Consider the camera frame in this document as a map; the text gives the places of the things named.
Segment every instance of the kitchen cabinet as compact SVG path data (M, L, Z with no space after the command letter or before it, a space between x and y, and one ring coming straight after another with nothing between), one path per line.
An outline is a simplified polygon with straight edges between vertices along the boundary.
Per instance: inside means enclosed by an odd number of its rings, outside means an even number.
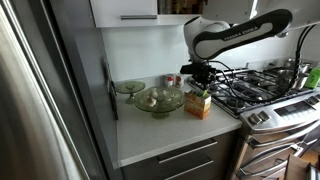
M96 27L179 25L199 14L159 14L157 0L91 0Z
M91 0L96 27L182 25L201 14L228 23L249 19L254 0Z
M122 168L125 179L224 179L235 131L206 139Z
M157 24L157 0L91 0L96 27Z

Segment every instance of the upper cabinet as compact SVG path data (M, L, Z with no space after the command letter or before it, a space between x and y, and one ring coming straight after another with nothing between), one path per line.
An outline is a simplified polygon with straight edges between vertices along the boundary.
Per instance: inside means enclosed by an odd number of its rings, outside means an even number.
M203 14L249 17L253 0L90 0L96 27L179 25Z
M157 0L91 0L96 27L156 25Z

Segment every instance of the glass cake stand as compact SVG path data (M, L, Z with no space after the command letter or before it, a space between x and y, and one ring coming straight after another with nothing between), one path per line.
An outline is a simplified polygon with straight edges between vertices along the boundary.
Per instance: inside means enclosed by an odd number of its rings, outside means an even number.
M139 92L146 87L146 84L141 81L127 81L119 84L116 87L116 91L120 94L130 94L129 98L126 100L127 104L134 104L135 98L133 93Z
M174 87L151 87L136 94L135 99L137 108L151 112L156 119L169 117L169 112L185 102L183 92Z

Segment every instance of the kitchen counter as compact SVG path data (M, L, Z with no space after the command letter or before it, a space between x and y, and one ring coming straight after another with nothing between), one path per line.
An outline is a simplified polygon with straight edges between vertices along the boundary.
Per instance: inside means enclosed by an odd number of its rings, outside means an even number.
M154 80L142 79L146 87L155 86ZM191 89L188 84L181 89ZM211 103L209 115L200 120L184 112L183 106L166 119L154 119L135 105L125 104L129 95L118 94L117 136L120 167L159 154L239 129L242 122Z

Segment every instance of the white wall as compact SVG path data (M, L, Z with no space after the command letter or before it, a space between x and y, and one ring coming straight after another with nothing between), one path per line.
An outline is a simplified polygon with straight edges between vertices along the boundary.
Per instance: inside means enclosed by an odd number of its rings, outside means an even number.
M114 81L176 73L188 64L183 26L121 27L102 29ZM281 59L292 52L293 34L242 46L216 59L231 67L259 68L265 60Z

